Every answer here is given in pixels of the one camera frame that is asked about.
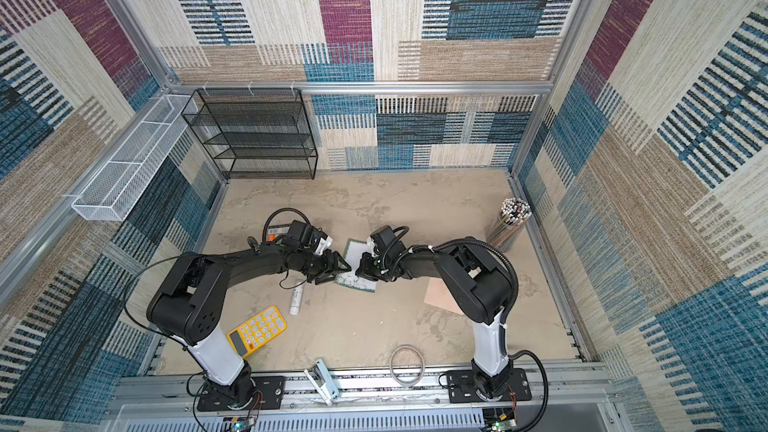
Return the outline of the white letter with green border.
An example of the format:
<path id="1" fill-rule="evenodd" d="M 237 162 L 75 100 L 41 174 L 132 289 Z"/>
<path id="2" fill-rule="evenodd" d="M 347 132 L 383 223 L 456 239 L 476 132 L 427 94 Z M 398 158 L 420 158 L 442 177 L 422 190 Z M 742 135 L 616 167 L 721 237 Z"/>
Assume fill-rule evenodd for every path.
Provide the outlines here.
<path id="1" fill-rule="evenodd" d="M 354 239 L 349 239 L 347 241 L 343 256 L 350 264 L 352 271 L 339 274 L 335 279 L 335 283 L 349 289 L 374 293 L 376 290 L 376 283 L 374 281 L 360 279 L 355 275 L 355 271 L 361 263 L 361 259 L 358 256 L 358 244 L 363 242 L 365 241 Z"/>

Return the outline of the pink envelope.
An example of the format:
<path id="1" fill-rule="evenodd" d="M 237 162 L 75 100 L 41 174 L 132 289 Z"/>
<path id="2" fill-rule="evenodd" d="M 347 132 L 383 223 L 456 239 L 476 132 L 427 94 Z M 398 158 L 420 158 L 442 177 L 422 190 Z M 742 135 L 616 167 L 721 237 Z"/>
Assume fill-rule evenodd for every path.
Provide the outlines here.
<path id="1" fill-rule="evenodd" d="M 424 296 L 424 303 L 455 314 L 463 314 L 449 289 L 439 278 L 429 279 Z"/>

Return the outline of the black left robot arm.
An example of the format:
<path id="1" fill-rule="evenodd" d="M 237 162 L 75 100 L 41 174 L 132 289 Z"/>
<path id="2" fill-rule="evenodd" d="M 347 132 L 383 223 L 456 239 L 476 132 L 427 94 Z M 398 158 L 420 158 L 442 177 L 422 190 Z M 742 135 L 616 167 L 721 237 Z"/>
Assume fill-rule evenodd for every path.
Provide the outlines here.
<path id="1" fill-rule="evenodd" d="M 331 249 L 332 238 L 301 211 L 285 207 L 265 222 L 259 240 L 226 254 L 184 253 L 149 302 L 146 318 L 179 342 L 204 372 L 203 397 L 233 410 L 255 403 L 251 367 L 219 326 L 229 288 L 296 271 L 308 283 L 332 282 L 352 266 Z"/>

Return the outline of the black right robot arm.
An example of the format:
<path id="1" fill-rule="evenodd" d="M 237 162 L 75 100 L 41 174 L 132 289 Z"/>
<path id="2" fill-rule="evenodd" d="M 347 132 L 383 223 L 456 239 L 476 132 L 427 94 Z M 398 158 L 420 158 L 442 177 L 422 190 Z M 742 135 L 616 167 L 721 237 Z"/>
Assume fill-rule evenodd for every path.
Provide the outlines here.
<path id="1" fill-rule="evenodd" d="M 444 374 L 452 403 L 530 401 L 531 386 L 525 371 L 514 367 L 529 351 L 507 350 L 507 320 L 517 302 L 520 284 L 503 252 L 473 237 L 439 245 L 402 242 L 405 226 L 385 226 L 368 243 L 354 268 L 370 281 L 395 282 L 421 277 L 439 278 L 460 311 L 473 323 L 474 355 L 469 370 Z"/>

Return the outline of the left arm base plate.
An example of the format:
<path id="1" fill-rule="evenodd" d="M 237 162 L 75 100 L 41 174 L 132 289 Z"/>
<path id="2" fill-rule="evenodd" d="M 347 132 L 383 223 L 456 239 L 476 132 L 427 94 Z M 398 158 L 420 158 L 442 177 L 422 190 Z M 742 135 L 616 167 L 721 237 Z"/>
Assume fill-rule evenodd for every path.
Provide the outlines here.
<path id="1" fill-rule="evenodd" d="M 283 400 L 285 376 L 251 376 L 223 386 L 205 380 L 198 393 L 197 412 L 278 410 Z"/>

